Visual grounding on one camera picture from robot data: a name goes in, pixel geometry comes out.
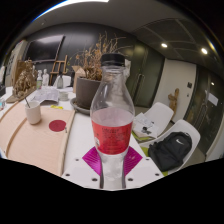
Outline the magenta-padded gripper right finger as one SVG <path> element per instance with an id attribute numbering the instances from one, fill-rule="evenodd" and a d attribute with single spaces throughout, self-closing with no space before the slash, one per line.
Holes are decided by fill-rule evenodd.
<path id="1" fill-rule="evenodd" d="M 163 178 L 163 174 L 150 157 L 130 147 L 124 159 L 124 177 L 126 188 L 134 189 Z"/>

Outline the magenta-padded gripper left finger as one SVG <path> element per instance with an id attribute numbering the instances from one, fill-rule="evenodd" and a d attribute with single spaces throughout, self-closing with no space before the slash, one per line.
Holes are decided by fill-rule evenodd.
<path id="1" fill-rule="evenodd" d="M 100 156 L 92 147 L 83 157 L 74 158 L 62 177 L 84 188 L 99 189 L 101 170 Z"/>

